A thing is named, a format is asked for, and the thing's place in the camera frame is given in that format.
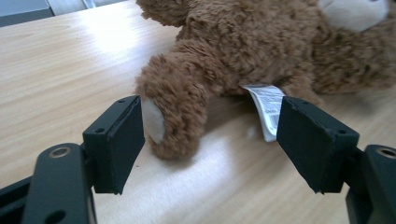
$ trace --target brown fur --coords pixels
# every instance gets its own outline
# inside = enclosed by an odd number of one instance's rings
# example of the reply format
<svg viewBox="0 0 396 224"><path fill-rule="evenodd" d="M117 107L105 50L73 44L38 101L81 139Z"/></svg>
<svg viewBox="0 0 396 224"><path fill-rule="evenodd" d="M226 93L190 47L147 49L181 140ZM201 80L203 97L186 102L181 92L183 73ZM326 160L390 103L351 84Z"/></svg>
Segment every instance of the brown fur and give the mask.
<svg viewBox="0 0 396 224"><path fill-rule="evenodd" d="M317 93L396 83L395 4L386 21L359 34L329 27L317 0L137 0L144 17L182 26L175 46L154 56L136 93L163 112L163 159L188 158L204 132L210 97L271 84L315 104Z"/></svg>

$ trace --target metal bolt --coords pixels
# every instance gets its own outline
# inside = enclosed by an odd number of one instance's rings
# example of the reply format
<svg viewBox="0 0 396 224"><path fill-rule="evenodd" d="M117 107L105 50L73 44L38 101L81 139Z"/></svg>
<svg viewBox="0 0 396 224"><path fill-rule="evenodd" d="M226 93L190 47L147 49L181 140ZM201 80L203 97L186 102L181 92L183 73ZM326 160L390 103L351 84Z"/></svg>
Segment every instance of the metal bolt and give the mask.
<svg viewBox="0 0 396 224"><path fill-rule="evenodd" d="M70 147L57 147L49 153L49 157L53 159L61 158L69 154L71 150L72 149Z"/></svg>
<svg viewBox="0 0 396 224"><path fill-rule="evenodd" d="M378 148L376 150L376 152L378 152L379 154L381 154L384 157L396 160L396 151L394 149L381 147L381 148Z"/></svg>

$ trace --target table surface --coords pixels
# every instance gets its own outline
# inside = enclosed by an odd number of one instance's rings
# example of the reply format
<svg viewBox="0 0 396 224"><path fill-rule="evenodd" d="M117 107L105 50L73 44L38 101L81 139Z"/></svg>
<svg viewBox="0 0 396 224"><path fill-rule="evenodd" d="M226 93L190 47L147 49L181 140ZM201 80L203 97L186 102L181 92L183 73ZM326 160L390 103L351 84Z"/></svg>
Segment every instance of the table surface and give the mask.
<svg viewBox="0 0 396 224"><path fill-rule="evenodd" d="M0 29L0 188L31 175L46 148L82 143L175 43L177 28L140 14L129 1ZM323 96L323 108L361 134L359 148L394 147L395 96ZM145 145L123 194L95 195L99 223L347 223L348 187L315 194L259 123L249 97L213 99L197 155L160 161Z"/></svg>

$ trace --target stuffed animal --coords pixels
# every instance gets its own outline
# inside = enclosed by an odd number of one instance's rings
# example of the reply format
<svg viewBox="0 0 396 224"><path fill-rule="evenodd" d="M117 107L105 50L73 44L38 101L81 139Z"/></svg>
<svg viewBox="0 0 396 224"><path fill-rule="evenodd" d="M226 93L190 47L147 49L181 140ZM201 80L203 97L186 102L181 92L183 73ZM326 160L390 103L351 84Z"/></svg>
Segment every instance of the stuffed animal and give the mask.
<svg viewBox="0 0 396 224"><path fill-rule="evenodd" d="M176 44L136 79L155 154L194 154L211 97L279 87L317 93L396 83L396 4L390 0L137 0L143 17L181 27Z"/></svg>

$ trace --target fabric tag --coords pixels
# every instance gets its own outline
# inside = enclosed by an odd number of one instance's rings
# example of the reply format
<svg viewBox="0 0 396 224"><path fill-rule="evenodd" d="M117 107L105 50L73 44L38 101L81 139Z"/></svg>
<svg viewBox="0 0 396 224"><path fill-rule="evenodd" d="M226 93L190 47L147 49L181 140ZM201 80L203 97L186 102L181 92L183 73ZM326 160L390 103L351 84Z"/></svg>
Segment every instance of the fabric tag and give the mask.
<svg viewBox="0 0 396 224"><path fill-rule="evenodd" d="M250 91L251 97L256 104L262 123L264 140L266 142L275 141L280 107L285 94L275 86L241 85L241 87Z"/></svg>

